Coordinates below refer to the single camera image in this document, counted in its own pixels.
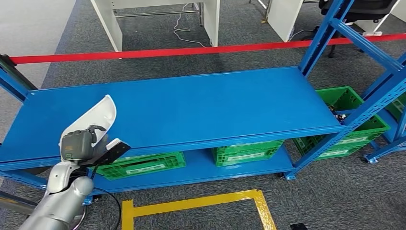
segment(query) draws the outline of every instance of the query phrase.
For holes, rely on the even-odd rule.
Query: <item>blue metal shelf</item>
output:
[[[43,178],[20,169],[59,162],[57,144],[64,128],[110,94],[116,103],[117,119],[109,135],[133,147],[126,156],[187,150],[187,167],[117,181],[98,177],[98,187],[120,192],[266,173],[284,173],[286,179],[294,179],[302,168],[406,92],[406,53],[394,60],[347,27],[342,21],[353,2],[332,2],[298,67],[38,91],[22,84],[20,73],[0,69],[0,85],[23,102],[0,146],[0,175],[44,188]],[[367,90],[365,102],[343,124],[306,79],[336,30],[386,68]],[[403,118],[400,123],[406,126],[406,112]],[[326,137],[294,163],[282,148],[270,160],[217,168],[211,156],[201,150],[321,134]],[[401,137],[372,157],[403,146],[405,141],[406,137]]]
[[[94,178],[94,186],[120,192],[173,186],[180,184],[193,184],[207,181],[224,180],[244,176],[254,176],[270,173],[287,172],[293,169],[284,146],[268,160],[252,161],[237,165],[217,167],[209,149],[190,150],[184,152],[186,167],[166,170],[150,174],[128,177],[108,181],[100,175]]]
[[[57,163],[62,131],[105,94],[117,107],[109,135],[128,143],[133,156],[344,128],[297,67],[37,90],[0,148],[0,167]]]

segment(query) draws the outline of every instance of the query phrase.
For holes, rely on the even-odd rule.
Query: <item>shelf diagonal brace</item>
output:
[[[406,52],[397,60],[402,63],[402,66],[406,66]],[[393,76],[390,71],[386,71],[380,78],[378,78],[362,95],[364,100],[367,100],[371,94],[373,94],[379,87],[381,87],[385,82],[388,81]]]
[[[342,35],[351,40],[356,46],[383,65],[390,73],[398,72],[403,66],[393,57],[383,52],[379,47],[365,39],[351,27],[345,25],[342,20],[333,18],[330,24]]]
[[[21,74],[7,55],[0,55],[0,85],[18,100],[24,101],[30,90],[38,88]]]

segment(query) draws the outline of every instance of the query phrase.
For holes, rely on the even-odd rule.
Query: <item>lower shelf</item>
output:
[[[184,152],[186,167],[109,181],[100,175],[94,186],[109,192],[123,192],[147,188],[193,184],[244,176],[281,173],[293,170],[292,160],[284,146],[268,160],[217,167],[210,149]]]

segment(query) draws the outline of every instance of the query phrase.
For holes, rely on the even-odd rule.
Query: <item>robotic hand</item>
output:
[[[103,100],[99,104],[113,103],[108,95]],[[93,190],[93,181],[87,177],[87,167],[110,164],[130,149],[129,145],[117,138],[108,143],[107,130],[102,126],[91,125],[87,129],[76,130],[80,126],[83,127],[84,123],[88,124],[90,119],[94,120],[95,116],[89,112],[94,111],[98,115],[111,112],[112,109],[101,108],[99,104],[96,105],[99,107],[93,107],[77,120],[82,124],[78,125],[76,121],[64,131],[65,135],[62,134],[60,141],[62,162],[52,168],[44,197],[20,226],[20,230],[68,230],[85,198]],[[111,126],[113,122],[114,119],[107,125]]]

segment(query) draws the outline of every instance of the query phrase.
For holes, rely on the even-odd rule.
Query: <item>crate label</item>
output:
[[[296,140],[297,140],[297,143],[300,145],[300,147],[302,147],[302,148],[306,147],[306,145],[302,141],[302,138],[298,138]]]
[[[230,145],[230,147],[238,147],[238,146],[245,146],[245,145],[255,145],[255,144],[260,144],[264,143],[264,141],[261,142],[255,142],[255,143],[246,143],[246,144],[236,144],[236,145]]]
[[[367,140],[368,137],[362,137],[362,138],[353,138],[353,139],[347,139],[347,140],[341,140],[339,141],[337,144],[348,144],[348,143],[354,143],[354,142],[359,142],[359,141],[363,141],[363,140]]]
[[[403,106],[403,104],[400,102],[399,99],[394,100],[392,103],[396,107],[396,109],[399,110],[399,112],[403,112],[405,107]]]
[[[126,170],[125,172],[126,172],[127,174],[134,174],[134,173],[143,173],[143,172],[146,172],[146,171],[157,170],[157,169],[163,169],[163,168],[165,168],[165,165],[164,165],[164,164],[157,164],[157,165],[145,167],[145,168],[142,168],[142,169]]]
[[[335,152],[325,152],[325,153],[321,154],[321,157],[343,154],[343,153],[346,153],[348,151],[349,151],[349,149],[341,150],[341,151],[335,151]]]
[[[259,152],[259,153],[244,155],[244,156],[229,157],[227,159],[227,161],[240,161],[240,160],[246,160],[246,159],[250,159],[250,158],[263,157],[263,156],[265,156],[265,152]]]

